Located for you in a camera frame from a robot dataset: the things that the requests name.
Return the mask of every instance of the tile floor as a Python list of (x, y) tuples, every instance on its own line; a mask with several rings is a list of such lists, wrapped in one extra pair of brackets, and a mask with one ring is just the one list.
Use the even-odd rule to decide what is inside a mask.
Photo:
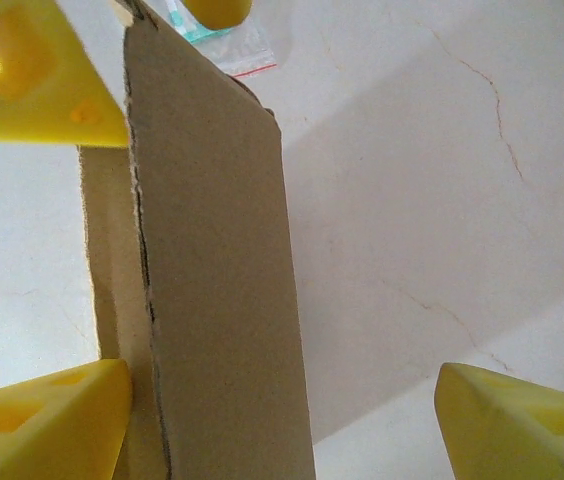
[[(450, 480), (442, 362), (564, 389), (564, 0), (260, 2), (319, 478)], [(71, 158), (0, 145), (0, 385), (95, 358)]]

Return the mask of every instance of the cardboard piece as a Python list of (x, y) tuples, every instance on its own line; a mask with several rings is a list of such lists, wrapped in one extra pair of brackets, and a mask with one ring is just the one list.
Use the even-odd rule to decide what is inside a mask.
[(134, 7), (130, 152), (80, 155), (102, 355), (134, 381), (116, 478), (314, 479), (279, 129)]

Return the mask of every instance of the torn cardboard edge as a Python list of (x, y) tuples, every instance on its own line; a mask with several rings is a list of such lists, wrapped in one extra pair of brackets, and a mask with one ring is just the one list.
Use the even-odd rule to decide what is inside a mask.
[(131, 148), (80, 149), (102, 356), (134, 381), (114, 478), (313, 479), (279, 130), (131, 4)]

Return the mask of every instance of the clear plastic bag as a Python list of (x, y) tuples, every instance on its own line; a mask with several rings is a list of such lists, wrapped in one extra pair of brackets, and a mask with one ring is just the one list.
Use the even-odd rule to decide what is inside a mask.
[(195, 20), (180, 0), (166, 0), (171, 24), (220, 70), (233, 77), (254, 75), (275, 67), (265, 35), (251, 17), (226, 30), (209, 30)]

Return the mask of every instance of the white floor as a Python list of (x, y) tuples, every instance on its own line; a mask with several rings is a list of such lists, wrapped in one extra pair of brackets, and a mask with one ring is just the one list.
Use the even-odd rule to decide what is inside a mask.
[[(319, 477), (450, 480), (441, 363), (564, 389), (564, 0), (261, 1)], [(96, 354), (72, 158), (0, 146), (0, 385)]]

